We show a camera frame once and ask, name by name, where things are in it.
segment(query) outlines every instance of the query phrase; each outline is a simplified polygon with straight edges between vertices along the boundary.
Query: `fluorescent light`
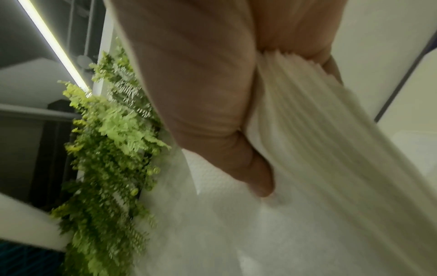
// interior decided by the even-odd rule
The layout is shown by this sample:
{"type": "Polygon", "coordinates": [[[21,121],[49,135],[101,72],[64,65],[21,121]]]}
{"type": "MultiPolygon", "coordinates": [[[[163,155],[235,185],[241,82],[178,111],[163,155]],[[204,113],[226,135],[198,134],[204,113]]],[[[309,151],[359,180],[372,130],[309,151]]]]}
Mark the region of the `fluorescent light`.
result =
{"type": "Polygon", "coordinates": [[[30,0],[18,0],[23,9],[26,11],[30,19],[32,19],[33,23],[36,25],[38,30],[41,32],[43,37],[46,39],[50,47],[53,49],[55,54],[61,60],[64,67],[67,69],[68,73],[70,73],[71,77],[76,82],[77,86],[82,88],[85,92],[89,92],[90,88],[86,85],[86,82],[83,80],[81,74],[76,70],[73,63],[68,58],[67,54],[62,49],[61,45],[59,45],[56,38],[50,32],[49,28],[45,24],[44,20],[36,11],[35,7],[32,5],[30,0]]]}

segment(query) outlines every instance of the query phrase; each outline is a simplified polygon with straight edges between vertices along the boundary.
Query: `tube light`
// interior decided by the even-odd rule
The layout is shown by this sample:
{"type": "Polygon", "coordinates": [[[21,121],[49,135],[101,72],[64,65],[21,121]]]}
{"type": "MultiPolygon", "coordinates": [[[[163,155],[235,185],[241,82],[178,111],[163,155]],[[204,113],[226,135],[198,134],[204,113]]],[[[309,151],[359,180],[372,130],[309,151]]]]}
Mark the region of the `tube light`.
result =
{"type": "Polygon", "coordinates": [[[77,86],[82,88],[85,92],[89,92],[90,88],[86,85],[86,82],[83,80],[81,74],[76,70],[73,63],[68,58],[67,54],[62,49],[61,45],[59,45],[56,38],[53,36],[49,28],[47,27],[44,20],[36,11],[35,7],[32,5],[30,0],[18,0],[23,9],[26,11],[30,19],[32,19],[33,23],[36,25],[38,30],[41,32],[47,43],[53,49],[55,54],[58,56],[61,63],[67,69],[68,73],[71,75],[73,80],[76,82],[77,86]]]}

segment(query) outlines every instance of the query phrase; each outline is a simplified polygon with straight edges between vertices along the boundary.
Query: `skin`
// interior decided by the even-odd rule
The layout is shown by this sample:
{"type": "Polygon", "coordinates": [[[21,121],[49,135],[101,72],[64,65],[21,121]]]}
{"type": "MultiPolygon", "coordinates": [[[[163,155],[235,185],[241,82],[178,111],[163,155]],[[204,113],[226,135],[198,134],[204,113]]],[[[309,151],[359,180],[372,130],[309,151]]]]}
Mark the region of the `skin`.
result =
{"type": "Polygon", "coordinates": [[[340,79],[331,45],[347,0],[106,0],[175,141],[258,196],[269,164],[242,134],[256,51],[293,52],[340,79]]]}

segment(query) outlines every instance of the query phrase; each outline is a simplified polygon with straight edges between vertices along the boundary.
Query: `finger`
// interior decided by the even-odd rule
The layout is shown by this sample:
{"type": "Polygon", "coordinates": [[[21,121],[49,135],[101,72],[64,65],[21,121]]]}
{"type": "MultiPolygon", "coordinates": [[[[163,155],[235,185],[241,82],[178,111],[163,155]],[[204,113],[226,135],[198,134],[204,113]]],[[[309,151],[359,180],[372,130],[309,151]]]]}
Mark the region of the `finger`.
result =
{"type": "Polygon", "coordinates": [[[220,138],[177,139],[181,147],[196,152],[233,178],[246,182],[260,197],[274,190],[272,170],[241,132],[220,138]]]}

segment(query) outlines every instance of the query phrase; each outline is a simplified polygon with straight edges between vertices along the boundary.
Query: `white cloth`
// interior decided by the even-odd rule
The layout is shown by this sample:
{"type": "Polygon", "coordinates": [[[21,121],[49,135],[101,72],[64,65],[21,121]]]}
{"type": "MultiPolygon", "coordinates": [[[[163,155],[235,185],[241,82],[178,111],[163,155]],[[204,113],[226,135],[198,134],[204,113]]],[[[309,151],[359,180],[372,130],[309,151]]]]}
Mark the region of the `white cloth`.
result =
{"type": "Polygon", "coordinates": [[[272,164],[274,195],[184,151],[191,178],[174,151],[143,196],[158,228],[135,274],[437,275],[436,196],[352,94],[295,55],[260,54],[258,73],[246,135],[272,164]]]}

